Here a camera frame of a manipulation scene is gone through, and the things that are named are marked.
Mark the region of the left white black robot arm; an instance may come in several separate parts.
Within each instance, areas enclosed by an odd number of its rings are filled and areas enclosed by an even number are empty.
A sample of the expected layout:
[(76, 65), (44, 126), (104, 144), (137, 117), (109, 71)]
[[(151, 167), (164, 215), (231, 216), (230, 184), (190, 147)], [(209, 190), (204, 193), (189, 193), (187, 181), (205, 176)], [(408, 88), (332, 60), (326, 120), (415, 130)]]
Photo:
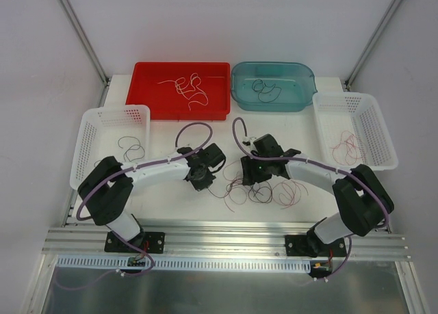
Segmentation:
[(95, 225), (110, 229), (113, 237), (110, 252), (146, 250), (146, 245), (151, 244), (147, 242), (147, 233), (125, 209), (133, 190), (187, 181), (199, 192), (213, 183), (215, 173), (225, 161), (225, 154), (215, 143), (199, 149), (181, 147), (165, 159), (146, 160), (137, 165), (126, 165), (109, 156), (99, 162), (77, 191)]

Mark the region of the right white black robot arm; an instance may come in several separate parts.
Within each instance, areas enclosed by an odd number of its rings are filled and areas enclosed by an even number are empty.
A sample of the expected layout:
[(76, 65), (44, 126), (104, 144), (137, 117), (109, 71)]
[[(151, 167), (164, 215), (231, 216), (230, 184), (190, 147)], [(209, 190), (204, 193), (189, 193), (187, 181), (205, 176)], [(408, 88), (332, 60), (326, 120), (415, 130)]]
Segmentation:
[(341, 239), (351, 235), (364, 237), (388, 223), (394, 203), (369, 166), (360, 164), (349, 171), (340, 170), (311, 160), (299, 150), (283, 150), (270, 134), (257, 138), (253, 147), (240, 159), (244, 185), (279, 176), (304, 181), (335, 198), (336, 214), (286, 243), (286, 250), (292, 255), (324, 256)]

